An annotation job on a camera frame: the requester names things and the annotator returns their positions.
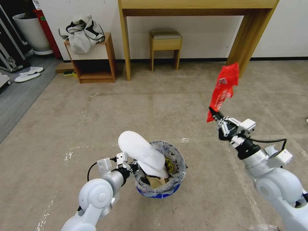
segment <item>carpet floor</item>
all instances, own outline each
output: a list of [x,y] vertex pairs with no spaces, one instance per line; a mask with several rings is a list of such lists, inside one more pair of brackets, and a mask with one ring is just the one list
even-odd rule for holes
[[[180,63],[175,71],[164,64],[151,72],[150,65],[132,64],[127,82],[121,64],[115,83],[79,84],[57,75],[0,145],[0,230],[61,230],[78,208],[89,166],[119,153],[118,136],[132,130],[176,146],[186,177],[162,200],[139,194],[130,177],[97,230],[247,231],[271,224],[285,231],[237,152],[218,140],[214,122],[206,123],[222,65]],[[294,159],[286,169],[306,189],[307,73],[307,61],[250,62],[221,108],[226,116],[256,121],[256,139],[288,138]],[[96,177],[93,168],[90,178]]]
[[19,73],[27,72],[30,68],[25,68],[15,73],[0,70],[2,74],[8,75],[12,82],[11,85],[3,86],[0,89],[0,143],[18,124],[55,77],[55,68],[60,62],[54,57],[40,58],[36,56],[29,57],[28,61],[31,66],[43,67],[44,71],[39,77],[27,82],[16,83],[14,80],[19,76]]

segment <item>blue trash can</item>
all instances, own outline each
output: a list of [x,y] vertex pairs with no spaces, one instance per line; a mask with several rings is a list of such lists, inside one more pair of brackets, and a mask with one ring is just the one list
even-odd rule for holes
[[135,185],[142,195],[152,198],[165,198],[175,193],[180,187],[186,174],[186,164],[182,154],[174,147],[165,141],[153,141],[150,144],[156,148],[160,153],[164,154],[167,159],[173,162],[174,170],[170,173],[169,181],[156,189],[150,185],[143,183],[141,177],[145,177],[143,171],[138,171],[134,176],[136,179]]

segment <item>white slipper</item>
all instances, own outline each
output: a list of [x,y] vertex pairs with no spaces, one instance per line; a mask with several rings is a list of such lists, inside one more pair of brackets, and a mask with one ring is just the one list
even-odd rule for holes
[[160,171],[165,166],[165,156],[149,144],[141,135],[132,131],[123,132],[118,139],[119,148],[128,156]]
[[18,76],[15,79],[15,82],[25,82],[25,81],[34,79],[36,77],[39,77],[40,75],[41,75],[41,73],[36,73],[36,74],[33,74],[33,75],[27,75],[27,74],[24,73],[24,74]]
[[22,72],[22,73],[19,73],[19,75],[34,75],[34,74],[37,74],[37,73],[40,73],[44,70],[43,67],[30,67],[30,71],[28,72]]
[[142,168],[142,170],[148,175],[158,176],[158,177],[161,177],[161,178],[168,178],[168,176],[169,176],[165,166],[161,170],[156,170],[156,169],[148,166],[147,164],[145,164],[145,163],[143,163],[139,160],[137,162],[138,162],[139,166]]

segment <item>stool cushion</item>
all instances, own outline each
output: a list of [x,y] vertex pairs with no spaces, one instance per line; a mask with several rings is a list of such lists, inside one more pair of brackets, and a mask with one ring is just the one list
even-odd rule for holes
[[179,32],[172,29],[152,30],[151,34],[154,39],[179,39],[182,37]]

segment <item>black case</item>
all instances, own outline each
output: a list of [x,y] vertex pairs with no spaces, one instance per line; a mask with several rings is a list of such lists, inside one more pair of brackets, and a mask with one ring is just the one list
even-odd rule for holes
[[0,68],[9,72],[30,66],[20,46],[28,46],[19,36],[0,5]]

